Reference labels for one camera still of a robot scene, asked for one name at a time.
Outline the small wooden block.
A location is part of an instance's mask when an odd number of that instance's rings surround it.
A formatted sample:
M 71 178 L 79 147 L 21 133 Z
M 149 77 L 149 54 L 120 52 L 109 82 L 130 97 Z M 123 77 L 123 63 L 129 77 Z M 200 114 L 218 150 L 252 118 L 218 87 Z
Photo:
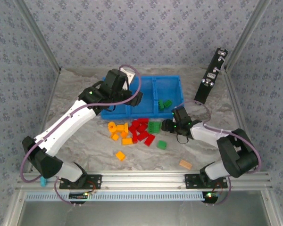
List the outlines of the small wooden block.
M 185 169 L 191 170 L 192 169 L 192 164 L 185 161 L 185 160 L 180 160 L 179 165 L 181 167 L 184 167 Z

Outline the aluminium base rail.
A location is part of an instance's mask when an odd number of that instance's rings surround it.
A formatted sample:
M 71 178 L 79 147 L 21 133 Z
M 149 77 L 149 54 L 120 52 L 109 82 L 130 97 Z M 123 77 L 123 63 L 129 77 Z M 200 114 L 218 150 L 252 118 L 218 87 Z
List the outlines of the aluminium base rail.
M 90 171 L 101 174 L 100 192 L 116 191 L 185 191 L 184 175 L 186 170 L 108 170 Z M 233 191 L 259 191 L 272 189 L 271 177 L 267 172 L 244 174 L 239 178 L 230 178 Z

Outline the black panel with metal fittings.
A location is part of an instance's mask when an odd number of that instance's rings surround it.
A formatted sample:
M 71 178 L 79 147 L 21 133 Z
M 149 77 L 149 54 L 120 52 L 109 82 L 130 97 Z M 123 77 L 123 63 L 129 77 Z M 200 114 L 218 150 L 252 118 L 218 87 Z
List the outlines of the black panel with metal fittings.
M 213 69 L 217 67 L 218 69 L 222 70 L 222 66 L 224 62 L 219 62 L 219 54 L 217 53 L 219 50 L 226 51 L 228 55 L 228 51 L 224 48 L 217 48 L 212 60 L 210 61 L 210 64 L 200 82 L 200 86 L 196 92 L 196 95 L 194 97 L 195 101 L 201 102 L 202 104 L 205 104 L 212 88 L 214 87 L 216 83 L 216 79 L 219 73 L 213 73 Z

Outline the blue three-compartment plastic bin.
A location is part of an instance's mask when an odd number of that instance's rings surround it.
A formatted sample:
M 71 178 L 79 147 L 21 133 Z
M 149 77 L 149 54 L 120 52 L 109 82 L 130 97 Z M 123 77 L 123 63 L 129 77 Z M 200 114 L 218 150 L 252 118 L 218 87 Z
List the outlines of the blue three-compartment plastic bin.
M 104 120 L 122 120 L 138 118 L 171 118 L 172 109 L 184 102 L 180 76 L 142 76 L 143 97 L 138 106 L 118 105 L 112 112 L 102 111 Z M 158 100 L 171 100 L 173 103 L 163 111 L 158 110 Z

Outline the aluminium frame leg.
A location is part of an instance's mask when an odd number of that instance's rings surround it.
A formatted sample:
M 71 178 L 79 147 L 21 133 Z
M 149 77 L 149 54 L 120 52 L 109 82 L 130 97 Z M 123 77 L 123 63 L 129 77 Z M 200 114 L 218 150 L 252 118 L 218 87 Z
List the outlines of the aluminium frame leg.
M 272 190 L 262 190 L 261 195 L 271 226 L 283 226 L 283 217 L 280 206 Z
M 11 197 L 2 226 L 17 226 L 25 202 L 26 192 L 15 191 Z

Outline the aluminium frame post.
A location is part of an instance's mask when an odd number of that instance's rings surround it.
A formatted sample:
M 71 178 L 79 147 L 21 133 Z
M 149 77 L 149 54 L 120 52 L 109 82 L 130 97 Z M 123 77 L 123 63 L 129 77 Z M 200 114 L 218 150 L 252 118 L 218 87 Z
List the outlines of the aluminium frame post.
M 246 44 L 248 43 L 249 39 L 251 38 L 253 32 L 255 31 L 257 25 L 259 24 L 262 16 L 264 15 L 266 9 L 270 5 L 272 0 L 258 0 L 252 14 L 249 17 L 233 51 L 231 52 L 229 59 L 225 65 L 225 71 L 229 73 L 235 63 L 238 61 L 240 55 L 243 52 Z
M 48 62 L 50 65 L 53 67 L 53 69 L 56 72 L 60 72 L 60 66 L 58 65 L 58 62 L 51 51 L 49 45 L 47 44 L 45 37 L 43 36 L 37 22 L 35 21 L 32 13 L 30 12 L 27 4 L 25 3 L 24 0 L 13 0 L 14 4 L 16 5 L 17 9 L 19 10 L 23 20 L 27 24 L 30 32 L 34 36 L 36 42 L 38 43 L 40 49 L 46 56 Z

